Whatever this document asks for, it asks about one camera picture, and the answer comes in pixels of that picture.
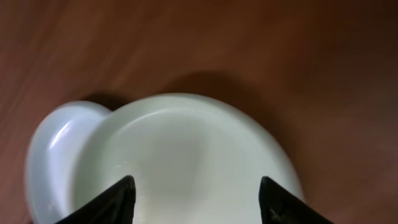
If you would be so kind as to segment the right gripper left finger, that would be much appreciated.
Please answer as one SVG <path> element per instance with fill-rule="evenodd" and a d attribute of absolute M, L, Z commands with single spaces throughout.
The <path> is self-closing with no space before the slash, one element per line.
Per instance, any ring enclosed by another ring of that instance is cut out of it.
<path fill-rule="evenodd" d="M 127 175 L 57 224 L 132 224 L 135 202 L 135 181 Z"/>

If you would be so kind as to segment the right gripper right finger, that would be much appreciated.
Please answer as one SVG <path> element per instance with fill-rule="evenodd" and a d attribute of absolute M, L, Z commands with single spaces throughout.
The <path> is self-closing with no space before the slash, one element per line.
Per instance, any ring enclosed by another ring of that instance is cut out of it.
<path fill-rule="evenodd" d="M 267 176 L 261 179 L 259 205 L 262 224 L 332 224 Z"/>

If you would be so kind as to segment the light blue plate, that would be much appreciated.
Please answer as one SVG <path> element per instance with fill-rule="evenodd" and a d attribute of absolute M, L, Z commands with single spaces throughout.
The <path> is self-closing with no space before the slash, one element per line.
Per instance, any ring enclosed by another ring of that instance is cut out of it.
<path fill-rule="evenodd" d="M 299 198 L 292 163 L 248 115 L 197 95 L 159 95 L 109 114 L 79 155 L 76 210 L 126 175 L 135 223 L 260 223 L 259 186 L 271 177 Z"/>
<path fill-rule="evenodd" d="M 110 110 L 73 101 L 53 110 L 30 140 L 25 192 L 34 223 L 56 223 L 73 212 L 73 170 L 80 152 Z"/>

